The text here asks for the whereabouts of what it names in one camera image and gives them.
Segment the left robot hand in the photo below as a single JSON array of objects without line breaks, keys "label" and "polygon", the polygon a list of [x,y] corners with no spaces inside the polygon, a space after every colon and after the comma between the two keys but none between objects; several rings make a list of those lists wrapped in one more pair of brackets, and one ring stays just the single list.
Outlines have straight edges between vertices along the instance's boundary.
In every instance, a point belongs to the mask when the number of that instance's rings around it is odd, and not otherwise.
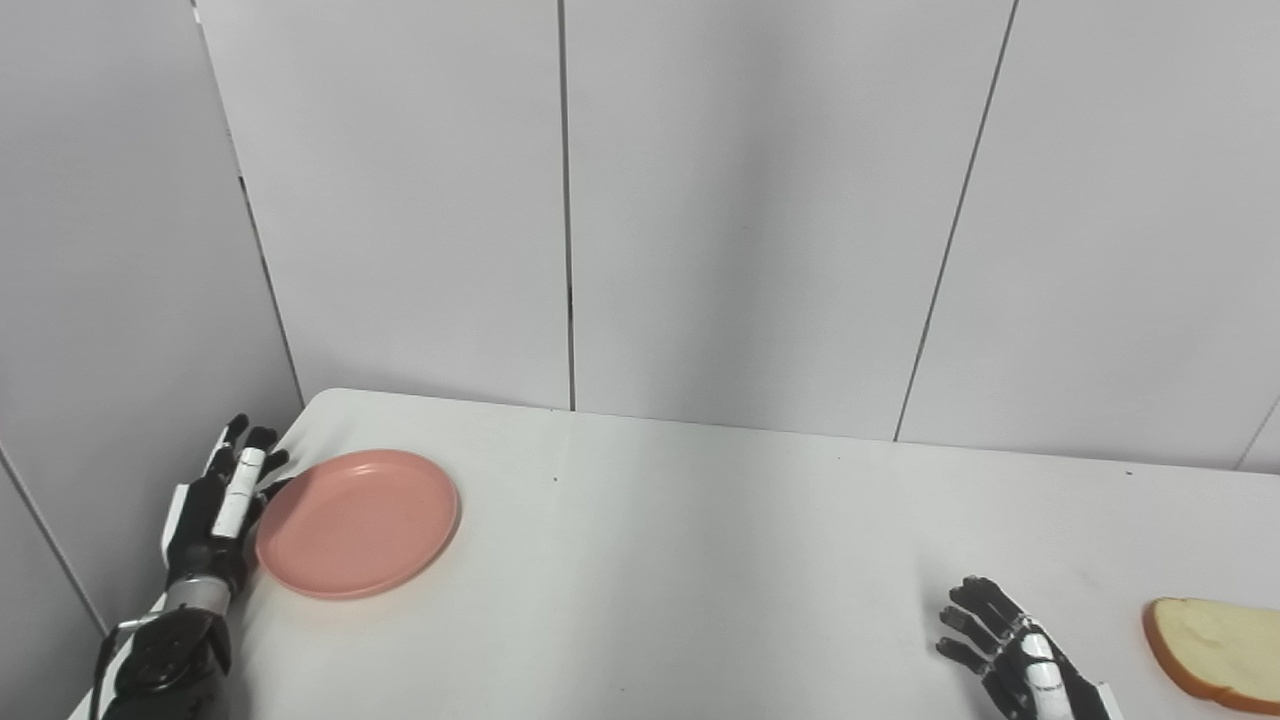
[{"label": "left robot hand", "polygon": [[161,551],[165,602],[224,614],[247,584],[250,533],[292,482],[280,434],[241,413],[220,430],[202,474],[179,484],[165,519]]}]

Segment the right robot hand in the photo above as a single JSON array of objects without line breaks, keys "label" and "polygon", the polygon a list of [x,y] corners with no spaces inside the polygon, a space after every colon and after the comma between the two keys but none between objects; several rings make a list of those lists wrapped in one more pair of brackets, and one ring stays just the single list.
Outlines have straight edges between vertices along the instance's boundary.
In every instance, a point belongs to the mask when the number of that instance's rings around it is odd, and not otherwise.
[{"label": "right robot hand", "polygon": [[1084,678],[1044,626],[989,578],[948,591],[934,648],[970,671],[1006,719],[1121,719],[1115,693]]}]

